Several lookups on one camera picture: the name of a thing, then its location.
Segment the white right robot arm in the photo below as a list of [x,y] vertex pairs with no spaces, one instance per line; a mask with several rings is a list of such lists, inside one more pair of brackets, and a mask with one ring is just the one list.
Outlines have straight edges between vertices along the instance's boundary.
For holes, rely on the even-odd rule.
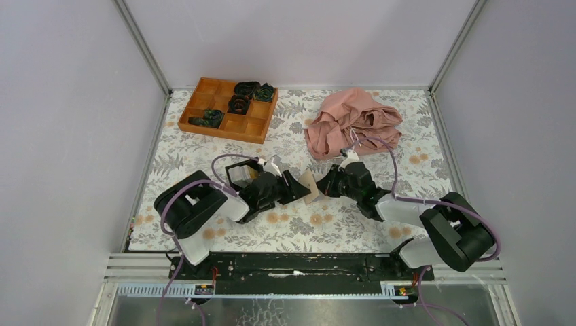
[[465,272],[477,261],[499,253],[499,239],[460,194],[449,192],[439,200],[406,198],[376,185],[363,162],[334,164],[317,181],[318,190],[332,198],[355,201],[362,215],[379,222],[399,222],[423,228],[424,238],[407,240],[393,250],[391,274],[400,280],[416,269],[445,263]]

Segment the tan leather card holder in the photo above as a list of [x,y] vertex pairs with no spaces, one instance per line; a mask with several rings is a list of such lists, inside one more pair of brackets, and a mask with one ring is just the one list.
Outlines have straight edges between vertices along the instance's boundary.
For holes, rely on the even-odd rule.
[[298,179],[298,182],[306,187],[310,193],[303,197],[306,205],[310,205],[321,197],[316,180],[311,170],[305,170]]

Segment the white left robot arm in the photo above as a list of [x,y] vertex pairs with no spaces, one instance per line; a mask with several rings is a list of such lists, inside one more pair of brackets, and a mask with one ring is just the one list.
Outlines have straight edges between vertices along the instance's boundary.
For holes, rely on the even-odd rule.
[[160,215],[160,226],[175,241],[186,259],[185,271],[195,279],[207,276],[211,269],[209,245],[202,233],[214,216],[247,223],[276,204],[286,205],[311,194],[288,170],[280,175],[262,171],[244,185],[231,188],[210,179],[198,170],[162,192],[153,207]]

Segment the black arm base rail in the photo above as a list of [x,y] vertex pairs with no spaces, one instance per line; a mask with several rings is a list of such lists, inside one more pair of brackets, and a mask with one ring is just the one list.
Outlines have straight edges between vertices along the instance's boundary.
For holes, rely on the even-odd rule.
[[434,279],[392,253],[211,252],[197,266],[178,256],[169,261],[169,276],[205,280],[217,295],[377,295],[382,283],[410,288]]

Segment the black card box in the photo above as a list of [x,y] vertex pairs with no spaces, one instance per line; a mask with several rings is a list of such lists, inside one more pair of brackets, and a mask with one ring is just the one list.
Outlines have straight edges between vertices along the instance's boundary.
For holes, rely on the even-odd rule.
[[225,167],[228,184],[232,189],[240,191],[255,180],[264,170],[258,160],[244,160]]

